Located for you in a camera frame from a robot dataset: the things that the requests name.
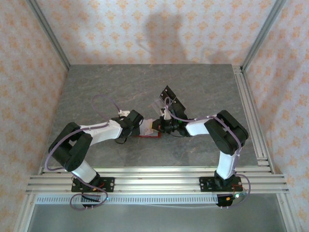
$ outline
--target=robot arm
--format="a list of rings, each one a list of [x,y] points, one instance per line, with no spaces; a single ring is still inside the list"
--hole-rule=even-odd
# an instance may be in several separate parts
[[[216,184],[218,183],[219,188],[229,185],[235,178],[239,151],[249,137],[248,132],[226,110],[200,120],[188,119],[184,113],[185,107],[168,86],[162,91],[160,98],[164,104],[167,103],[167,98],[170,103],[168,107],[162,108],[162,116],[153,121],[152,129],[162,133],[178,131],[187,137],[209,134],[220,150],[219,165],[215,172]],[[99,186],[99,174],[84,160],[89,147],[108,139],[140,135],[143,117],[138,112],[121,111],[118,116],[91,126],[69,123],[51,144],[49,152],[58,146],[52,156],[66,171],[92,186]],[[61,139],[77,130],[80,132],[59,145]]]
[[[127,138],[140,134],[140,124],[143,117],[135,110],[121,111],[119,117],[112,118],[108,122],[78,126],[69,123],[49,147],[49,152],[58,146],[52,154],[62,167],[68,172],[92,186],[100,184],[99,174],[84,160],[89,147],[93,144],[108,139]],[[74,131],[80,132],[70,136],[59,145],[59,141]]]

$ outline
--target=gray tabletop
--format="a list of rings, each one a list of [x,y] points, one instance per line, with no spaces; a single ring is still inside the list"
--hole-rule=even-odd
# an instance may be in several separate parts
[[[73,65],[48,145],[69,122],[92,125],[105,121],[91,107],[92,97],[99,93],[114,99],[122,110],[134,109],[145,119],[159,118],[151,104],[166,85],[186,107],[189,118],[226,109],[248,130],[231,65]],[[108,100],[99,99],[96,104],[108,118],[117,116]],[[94,167],[217,166],[219,150],[209,135],[177,138],[163,134],[161,138],[128,138],[123,145],[103,141],[91,146],[85,159]],[[256,164],[249,138],[238,166]],[[50,166],[59,164],[51,159]]]

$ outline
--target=wire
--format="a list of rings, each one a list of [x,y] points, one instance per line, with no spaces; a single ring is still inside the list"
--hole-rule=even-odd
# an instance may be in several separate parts
[[[177,135],[173,135],[172,133],[170,134],[171,136],[177,137],[177,138],[184,138],[185,136],[177,136]]]
[[[141,125],[143,124],[143,121],[144,121],[144,118],[142,118],[142,120],[141,120],[139,126],[141,126]]]
[[[108,96],[103,95],[103,94],[98,94],[98,95],[95,95],[95,96],[92,98],[92,100],[91,100],[91,105],[92,105],[92,108],[94,109],[94,111],[96,111],[102,118],[106,118],[106,117],[105,117],[103,114],[101,114],[101,113],[96,109],[96,107],[95,107],[94,104],[93,104],[93,101],[94,101],[96,98],[98,98],[98,97],[106,97],[106,98],[108,98],[108,99],[115,105],[115,107],[117,108],[118,112],[120,112],[120,109],[119,109],[118,105],[117,105],[111,98],[109,98]],[[107,122],[106,124],[104,124],[104,125],[102,125],[102,126],[81,128],[81,129],[75,130],[75,131],[71,132],[70,134],[67,134],[66,136],[64,136],[64,137],[53,147],[53,149],[52,149],[52,150],[50,151],[50,153],[48,154],[48,156],[47,156],[47,158],[46,158],[46,161],[45,161],[45,164],[44,164],[44,165],[45,165],[45,168],[46,168],[47,170],[49,170],[49,171],[58,171],[58,170],[64,169],[63,167],[60,167],[60,168],[53,168],[53,169],[52,169],[52,168],[49,168],[49,167],[48,167],[48,162],[49,162],[49,159],[51,158],[51,156],[53,155],[53,153],[57,150],[57,148],[58,148],[64,141],[66,141],[68,138],[70,138],[71,136],[73,136],[73,135],[75,135],[75,134],[77,134],[77,133],[79,133],[79,132],[81,132],[81,131],[102,129],[102,128],[104,128],[104,127],[107,127],[108,125],[109,125],[109,123]],[[99,203],[99,204],[97,204],[97,205],[95,205],[95,206],[92,205],[92,206],[91,206],[92,209],[97,208],[97,207],[103,205],[104,202],[106,202],[106,200],[107,200],[107,198],[108,198],[108,193],[107,193],[105,190],[103,190],[103,189],[101,189],[101,188],[99,188],[99,187],[90,185],[89,183],[86,183],[85,181],[83,181],[81,178],[77,177],[77,176],[74,175],[74,174],[73,174],[73,176],[75,176],[75,177],[76,177],[80,182],[82,182],[84,185],[86,185],[86,186],[88,186],[88,187],[90,187],[90,188],[92,188],[92,189],[97,189],[97,190],[99,190],[99,191],[105,193],[105,195],[106,195],[105,199],[104,199],[101,203]],[[85,194],[85,193],[77,193],[77,194],[73,195],[73,196],[71,197],[71,199],[70,199],[70,207],[71,207],[72,209],[75,209],[75,210],[78,210],[78,211],[87,210],[88,207],[86,207],[86,208],[76,208],[76,207],[74,207],[74,206],[72,205],[73,198],[76,197],[76,196],[86,197],[86,196],[93,196],[93,195],[92,195],[92,194]]]
[[[172,99],[170,97],[166,97],[164,99],[164,105],[165,105],[165,109],[169,112],[170,116],[173,117],[174,119],[177,119],[179,121],[182,121],[182,122],[195,122],[197,119],[182,119],[182,118],[179,118],[179,117],[176,117],[175,115],[173,115],[171,113],[171,111],[169,110],[169,107],[170,105],[173,103]]]
[[[231,205],[231,206],[224,207],[224,208],[227,208],[227,209],[232,208],[232,207],[240,206],[241,204],[243,204],[249,198],[250,193],[251,193],[251,183],[250,183],[250,180],[248,179],[248,177],[246,177],[244,174],[237,174],[236,176],[244,177],[247,180],[248,185],[249,185],[248,192],[246,194],[245,199],[243,199],[241,202],[236,203],[236,204]]]
[[[103,182],[103,184],[101,184],[101,185],[99,186],[99,188],[103,187],[104,185],[105,185],[105,183]]]
[[[235,190],[236,190],[235,186],[242,187],[242,189],[246,191],[246,189],[242,185],[232,185],[232,187],[234,188],[233,195],[235,194]]]
[[[164,205],[164,204],[141,204],[144,206],[155,206],[155,207],[165,207],[165,208],[181,208],[181,209],[205,209],[217,207],[213,204],[207,204],[207,206],[178,206],[178,205]]]
[[[54,147],[53,149],[50,151],[50,153],[48,154],[47,158],[46,158],[46,161],[45,161],[45,168],[49,171],[58,171],[58,170],[61,170],[61,169],[64,169],[63,167],[61,168],[49,168],[48,167],[48,162],[49,162],[49,159],[51,158],[51,156],[53,155],[53,153],[57,150],[57,148],[64,142],[66,141],[68,138],[70,138],[71,136],[81,132],[81,131],[87,131],[87,130],[95,130],[95,129],[101,129],[101,128],[104,128],[104,127],[107,127],[109,124],[106,123],[102,126],[96,126],[96,127],[85,127],[85,128],[81,128],[81,129],[78,129],[78,130],[75,130],[73,132],[71,132],[70,134],[67,134],[66,136],[64,136]]]
[[[238,149],[236,150],[236,154],[239,155],[242,146],[241,143],[239,141],[239,139],[237,138],[237,136],[233,133],[233,131],[219,118],[217,118],[216,116],[207,116],[207,118],[213,118],[216,121],[218,121],[222,126],[224,126],[224,128],[231,134],[231,136],[236,140],[237,144],[238,144]]]
[[[109,120],[109,119],[106,118],[103,114],[101,114],[101,113],[97,110],[97,108],[95,107],[95,105],[94,105],[94,100],[95,100],[96,98],[98,98],[98,97],[106,97],[107,99],[109,99],[109,100],[114,104],[114,106],[117,108],[118,112],[120,112],[120,109],[119,109],[118,105],[115,103],[115,101],[114,101],[113,99],[111,99],[110,97],[108,97],[108,96],[106,96],[106,95],[104,95],[104,94],[97,94],[97,95],[95,95],[95,96],[92,98],[92,100],[91,100],[91,106],[92,106],[93,110],[94,110],[97,114],[99,114],[102,118],[105,118],[105,119]],[[70,134],[64,136],[64,137],[53,147],[53,149],[52,149],[52,150],[50,151],[50,153],[48,154],[48,156],[47,156],[47,158],[46,158],[46,161],[45,161],[45,165],[44,165],[45,168],[46,168],[47,170],[49,170],[49,171],[58,171],[58,170],[64,169],[63,167],[60,167],[60,168],[49,168],[49,167],[48,167],[49,159],[51,158],[51,156],[53,155],[53,153],[57,150],[57,148],[58,148],[64,141],[66,141],[68,138],[70,138],[71,136],[73,136],[73,135],[75,135],[75,134],[77,134],[77,133],[79,133],[79,132],[81,132],[81,131],[102,129],[102,128],[104,128],[104,127],[107,127],[108,124],[109,124],[109,123],[107,122],[106,124],[104,124],[104,125],[102,125],[102,126],[89,127],[89,128],[81,128],[81,129],[75,130],[75,131],[73,131],[72,133],[70,133]]]
[[[101,203],[99,203],[99,204],[96,204],[96,205],[94,205],[94,206],[91,205],[91,208],[92,208],[92,209],[97,208],[97,207],[103,205],[103,204],[107,201],[108,193],[107,193],[105,190],[103,190],[103,189],[101,189],[101,188],[99,188],[99,187],[90,185],[89,183],[86,183],[85,181],[83,181],[81,178],[79,178],[79,177],[76,176],[76,175],[74,175],[74,176],[75,176],[80,182],[82,182],[84,185],[86,185],[86,186],[88,186],[88,187],[90,187],[90,188],[92,188],[92,189],[97,189],[97,190],[99,190],[99,191],[105,193],[105,195],[106,195],[105,199],[104,199]],[[70,207],[71,207],[72,209],[74,209],[74,210],[77,210],[77,211],[84,211],[84,210],[87,210],[87,209],[88,209],[87,206],[86,206],[86,208],[76,208],[76,207],[73,206],[72,201],[73,201],[73,198],[76,197],[76,196],[82,196],[82,197],[83,197],[83,196],[84,196],[84,197],[85,197],[85,196],[88,196],[88,197],[93,197],[93,196],[95,196],[95,195],[93,195],[93,194],[85,194],[85,193],[77,193],[77,194],[75,194],[75,195],[73,195],[73,196],[71,197],[71,199],[70,199]]]
[[[95,104],[94,104],[94,100],[97,99],[97,98],[99,98],[99,97],[107,98],[108,100],[110,100],[110,101],[114,104],[114,106],[116,106],[118,112],[120,112],[120,108],[118,107],[118,105],[115,103],[115,101],[114,101],[113,99],[111,99],[109,96],[104,95],[104,94],[97,94],[97,95],[95,95],[95,96],[91,99],[91,106],[92,106],[92,109],[93,109],[98,115],[100,115],[103,119],[109,120],[104,114],[102,114],[102,113],[96,108],[96,106],[95,106]]]
[[[126,139],[127,139],[127,138],[125,138],[125,141],[124,141],[123,143],[118,142],[117,139],[115,139],[115,142],[116,142],[117,144],[124,144],[124,143],[126,142]]]
[[[92,202],[100,202],[99,200],[96,200],[96,199],[91,199],[91,198],[88,198],[88,197],[85,197],[85,196],[82,196],[82,198],[86,199],[86,200],[89,200],[89,201],[92,201]]]

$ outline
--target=patterned wallpaper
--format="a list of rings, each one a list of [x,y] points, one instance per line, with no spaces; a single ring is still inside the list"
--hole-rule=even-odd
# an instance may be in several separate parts
[[[0,231],[37,174],[67,71],[25,0],[0,1]]]
[[[275,0],[38,0],[71,64],[245,60]]]
[[[309,231],[309,6],[288,0],[248,71],[278,171]]]

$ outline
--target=metal profile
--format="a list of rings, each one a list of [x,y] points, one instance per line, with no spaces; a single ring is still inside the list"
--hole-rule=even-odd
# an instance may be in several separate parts
[[[301,232],[291,194],[277,194],[277,198],[287,232]]]
[[[233,70],[235,74],[236,83],[239,88],[239,94],[241,102],[243,104],[243,109],[245,111],[245,115],[249,125],[250,135],[253,140],[253,146],[256,153],[256,157],[258,160],[263,158],[267,159],[271,171],[275,173],[270,152],[266,145],[266,139],[264,134],[262,133],[261,125],[259,123],[257,109],[253,101],[253,95],[247,82],[246,72],[244,71],[242,73],[240,67],[238,66],[234,66]]]
[[[62,50],[62,47],[60,43],[58,42],[58,39],[56,38],[52,28],[50,27],[45,15],[43,14],[41,8],[39,7],[36,0],[26,0],[30,8],[32,9],[33,13],[37,17],[42,29],[44,30],[45,34],[47,35],[48,39],[52,43],[55,51],[59,55],[59,58],[61,59],[63,65],[67,70],[70,68],[70,62]]]
[[[17,216],[17,221],[14,226],[14,232],[26,232],[30,224],[34,206],[36,203],[37,195],[30,194],[25,195],[19,214]]]
[[[250,101],[250,99],[248,98],[248,89],[244,84],[242,84],[242,79],[244,78],[243,73],[241,72],[240,66],[233,66],[233,71],[236,79],[236,84],[239,89],[241,103],[248,122],[249,132],[252,138],[255,155],[258,159],[265,158],[258,141],[256,122],[254,121],[254,115],[253,115],[254,112],[252,112],[251,110],[253,102]]]
[[[257,133],[257,136],[258,136],[258,142],[260,144],[263,156],[266,157],[268,162],[269,162],[269,166],[271,168],[271,171],[273,173],[276,173],[275,168],[274,168],[274,164],[273,164],[273,161],[272,161],[271,153],[270,153],[269,148],[268,148],[267,143],[266,143],[267,140],[266,140],[266,137],[265,137],[265,135],[262,131],[262,127],[260,125],[260,120],[259,120],[258,113],[257,113],[258,111],[257,111],[256,105],[253,101],[253,94],[251,92],[251,89],[250,89],[250,86],[249,86],[247,80],[248,80],[247,74],[244,71],[243,72],[243,78],[241,79],[241,81],[242,81],[242,84],[247,89],[247,92],[246,92],[247,98],[251,102],[251,112],[252,112],[252,115],[254,117],[254,124],[255,124],[255,130],[256,130],[256,133]]]
[[[251,47],[249,53],[247,54],[245,61],[242,65],[243,70],[247,70],[250,66],[253,58],[255,57],[256,53],[258,52],[259,48],[261,47],[264,39],[266,38],[268,32],[271,29],[271,26],[274,24],[278,14],[280,13],[281,9],[283,8],[286,0],[276,0],[274,6],[270,10],[270,13],[263,24],[260,32],[258,33],[253,46]]]
[[[200,194],[198,178],[213,176],[215,168],[106,168],[99,172],[114,176],[115,186],[111,195],[173,195]],[[251,182],[252,193],[287,193],[283,175],[271,174],[264,167],[244,167],[243,171]],[[248,183],[242,180],[245,188]],[[67,194],[71,189],[71,174],[44,173],[32,176],[27,193]]]
[[[113,176],[113,177],[177,177],[180,174],[186,174],[187,176],[203,176],[213,175],[217,167],[123,167],[123,168],[94,168],[101,176]],[[263,166],[245,166],[236,167],[238,173],[250,173],[255,175],[270,174],[270,167]],[[44,176],[55,177],[71,177],[72,174],[66,171],[50,172],[44,170],[42,177]]]

